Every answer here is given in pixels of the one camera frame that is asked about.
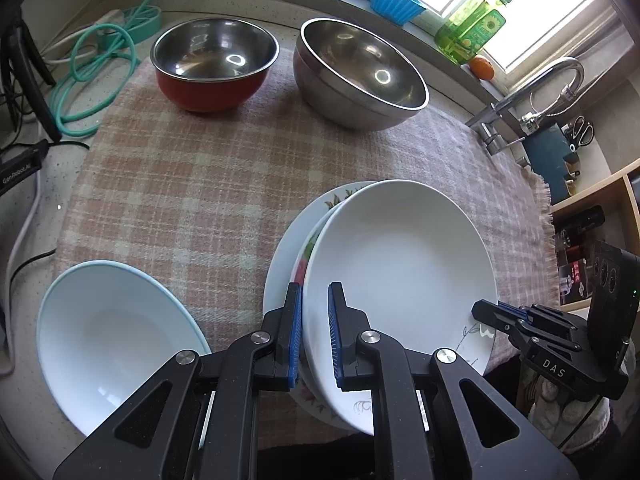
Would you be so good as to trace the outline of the right white gloved hand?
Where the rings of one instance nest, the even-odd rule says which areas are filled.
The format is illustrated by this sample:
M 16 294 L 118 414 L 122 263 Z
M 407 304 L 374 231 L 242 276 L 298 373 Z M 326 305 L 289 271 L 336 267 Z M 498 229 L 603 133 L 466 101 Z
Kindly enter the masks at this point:
M 547 378 L 536 381 L 535 400 L 528 420 L 564 453 L 574 453 L 596 442 L 611 419 L 610 400 L 597 396 L 589 401 L 561 403 L 564 391 Z

